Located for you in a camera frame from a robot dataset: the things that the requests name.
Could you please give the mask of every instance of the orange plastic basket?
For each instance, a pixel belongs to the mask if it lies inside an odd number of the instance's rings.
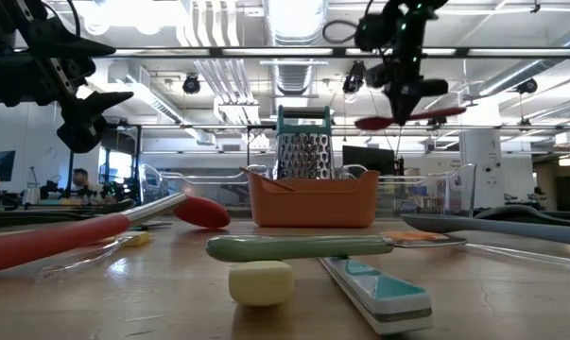
[[[360,179],[280,179],[290,192],[249,174],[250,208],[261,227],[366,228],[377,207],[379,173]]]

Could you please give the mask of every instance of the wooden table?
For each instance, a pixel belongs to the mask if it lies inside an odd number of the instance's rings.
[[[233,222],[231,234],[371,234],[402,230],[257,229]],[[175,223],[152,243],[128,248],[63,281],[34,283],[50,259],[0,272],[0,339],[378,339],[316,260],[290,261],[294,298],[278,308],[247,309],[228,294],[231,266],[208,257],[215,232]],[[570,246],[488,233],[474,242],[540,249],[570,257]],[[396,249],[362,261],[426,288],[435,327],[399,339],[570,340],[570,269],[484,255],[462,247]]]

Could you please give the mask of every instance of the person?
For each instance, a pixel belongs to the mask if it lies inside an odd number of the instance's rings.
[[[114,197],[109,194],[106,194],[105,197],[102,197],[100,194],[104,188],[96,183],[89,182],[89,173],[85,169],[75,169],[73,170],[73,186],[70,189],[71,193],[76,194],[79,190],[85,189],[90,190],[92,192],[97,192],[97,195],[92,195],[90,197],[92,204],[113,204],[115,203]]]

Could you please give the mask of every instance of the red spoon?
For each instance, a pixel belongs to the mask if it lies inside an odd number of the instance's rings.
[[[422,120],[422,119],[430,119],[430,118],[437,118],[437,117],[447,117],[452,115],[458,115],[465,112],[465,108],[448,108],[442,110],[433,110],[422,112],[418,114],[413,114],[408,117],[408,120]],[[389,127],[392,124],[395,124],[394,119],[391,117],[367,117],[361,118],[354,122],[357,128],[362,130],[380,130]]]

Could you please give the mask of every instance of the box grater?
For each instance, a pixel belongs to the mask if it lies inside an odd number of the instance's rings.
[[[285,119],[321,119],[321,125],[287,125]],[[328,107],[309,109],[278,108],[276,122],[275,179],[333,179],[331,111]]]

